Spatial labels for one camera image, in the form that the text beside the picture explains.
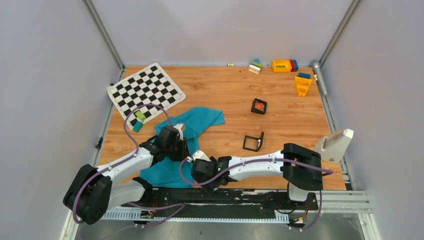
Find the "black square display case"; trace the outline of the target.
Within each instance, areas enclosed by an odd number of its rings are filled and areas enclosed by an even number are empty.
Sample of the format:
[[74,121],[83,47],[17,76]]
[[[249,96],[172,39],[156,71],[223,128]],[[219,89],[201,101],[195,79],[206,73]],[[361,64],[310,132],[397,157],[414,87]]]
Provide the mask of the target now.
[[259,152],[263,146],[265,133],[262,131],[259,136],[245,135],[243,140],[243,150]]

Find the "black hinged display case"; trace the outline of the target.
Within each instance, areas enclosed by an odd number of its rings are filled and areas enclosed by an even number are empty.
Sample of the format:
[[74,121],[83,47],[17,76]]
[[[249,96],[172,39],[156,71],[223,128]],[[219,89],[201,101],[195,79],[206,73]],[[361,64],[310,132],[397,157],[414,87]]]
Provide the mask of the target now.
[[267,111],[267,102],[258,98],[252,101],[251,113],[265,115]]

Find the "orange brooch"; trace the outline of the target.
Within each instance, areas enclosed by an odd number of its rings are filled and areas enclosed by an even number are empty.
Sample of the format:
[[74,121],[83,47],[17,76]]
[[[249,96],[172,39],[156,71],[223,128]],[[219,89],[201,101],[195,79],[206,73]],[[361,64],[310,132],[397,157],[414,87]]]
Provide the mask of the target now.
[[265,109],[265,105],[262,102],[256,102],[254,109],[257,111],[263,111]]

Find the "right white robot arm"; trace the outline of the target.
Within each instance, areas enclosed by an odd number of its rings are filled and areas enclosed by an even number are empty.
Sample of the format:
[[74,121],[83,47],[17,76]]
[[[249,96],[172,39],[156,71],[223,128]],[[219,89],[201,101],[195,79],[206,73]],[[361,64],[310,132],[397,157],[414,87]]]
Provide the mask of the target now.
[[208,193],[229,182],[255,177],[282,177],[288,181],[286,204],[298,209],[309,192],[323,190],[323,177],[330,171],[322,168],[318,152],[294,143],[284,144],[282,150],[250,157],[206,157],[202,151],[193,156],[191,176]]

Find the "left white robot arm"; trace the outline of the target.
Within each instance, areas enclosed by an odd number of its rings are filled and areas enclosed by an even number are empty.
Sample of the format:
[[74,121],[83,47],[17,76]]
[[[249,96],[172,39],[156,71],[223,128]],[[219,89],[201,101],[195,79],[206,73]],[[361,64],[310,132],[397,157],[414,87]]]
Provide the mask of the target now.
[[157,165],[165,159],[182,161],[188,157],[185,125],[166,125],[158,135],[136,145],[127,155],[104,165],[82,166],[63,198],[63,204],[72,211],[77,224],[92,225],[106,211],[138,203],[142,207],[153,201],[153,186],[138,176],[122,182],[136,172]]

